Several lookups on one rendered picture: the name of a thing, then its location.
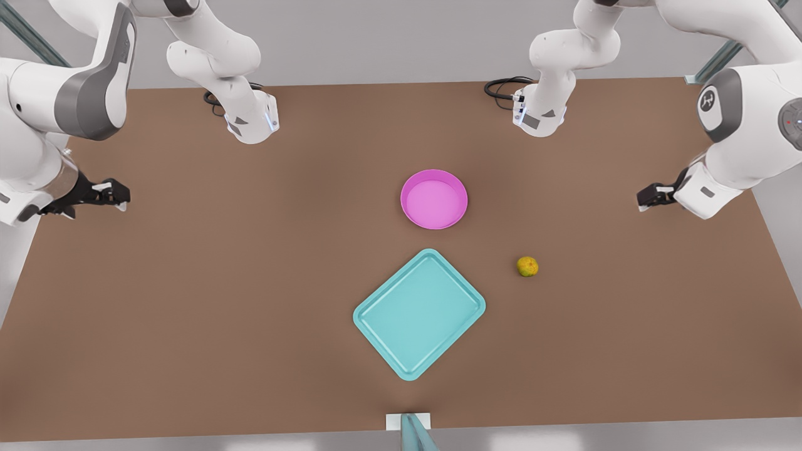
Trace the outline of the pink round plate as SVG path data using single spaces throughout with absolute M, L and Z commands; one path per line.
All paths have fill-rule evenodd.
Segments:
M 416 172 L 404 183 L 399 203 L 407 218 L 424 229 L 446 229 L 464 217 L 469 194 L 450 172 L 427 169 Z

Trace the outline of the teal rectangular tray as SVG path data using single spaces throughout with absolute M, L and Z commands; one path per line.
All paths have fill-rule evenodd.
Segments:
M 353 311 L 353 324 L 404 381 L 421 376 L 486 310 L 435 249 L 422 249 Z

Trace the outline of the silver frame post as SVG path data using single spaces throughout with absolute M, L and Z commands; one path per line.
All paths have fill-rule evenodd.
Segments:
M 60 66 L 61 68 L 71 68 L 68 61 L 7 0 L 0 0 L 0 23 L 3 23 L 43 63 Z
M 440 451 L 430 434 L 430 413 L 389 413 L 385 415 L 385 429 L 400 433 L 400 451 Z
M 788 28 L 793 31 L 796 37 L 802 42 L 802 31 L 797 28 L 796 23 L 794 23 L 787 14 L 784 12 L 785 5 L 788 4 L 789 0 L 769 0 L 771 4 L 773 4 L 774 8 L 779 11 L 782 20 L 786 23 Z M 687 85 L 704 85 L 710 80 L 713 75 L 722 71 L 722 69 L 727 66 L 731 60 L 742 51 L 744 47 L 737 43 L 736 41 L 729 40 L 724 45 L 719 48 L 719 51 L 713 55 L 713 57 L 708 60 L 702 68 L 700 68 L 696 74 L 685 75 L 684 81 Z

